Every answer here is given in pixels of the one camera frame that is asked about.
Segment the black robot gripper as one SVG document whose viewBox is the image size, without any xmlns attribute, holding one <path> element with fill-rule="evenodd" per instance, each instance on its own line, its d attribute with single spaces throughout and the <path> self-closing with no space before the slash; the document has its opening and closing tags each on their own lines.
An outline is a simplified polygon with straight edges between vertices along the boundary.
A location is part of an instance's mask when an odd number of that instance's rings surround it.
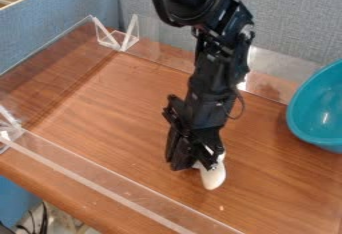
<svg viewBox="0 0 342 234">
<path fill-rule="evenodd" d="M 169 95 L 163 117 L 169 123 L 165 161 L 171 161 L 171 169 L 185 170 L 199 161 L 207 170 L 213 170 L 217 157 L 225 152 L 219 137 L 225 117 L 215 102 L 183 101 Z"/>
</svg>

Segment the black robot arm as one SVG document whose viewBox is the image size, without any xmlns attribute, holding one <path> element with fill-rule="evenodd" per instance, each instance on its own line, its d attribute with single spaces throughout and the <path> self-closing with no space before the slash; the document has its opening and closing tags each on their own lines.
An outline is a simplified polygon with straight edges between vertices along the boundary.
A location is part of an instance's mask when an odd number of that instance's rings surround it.
<svg viewBox="0 0 342 234">
<path fill-rule="evenodd" d="M 165 161 L 175 171 L 200 163 L 215 169 L 225 149 L 219 132 L 243 101 L 237 84 L 249 71 L 255 37 L 252 14 L 240 0 L 152 0 L 161 21 L 191 28 L 196 38 L 193 73 L 184 98 L 168 97 Z"/>
</svg>

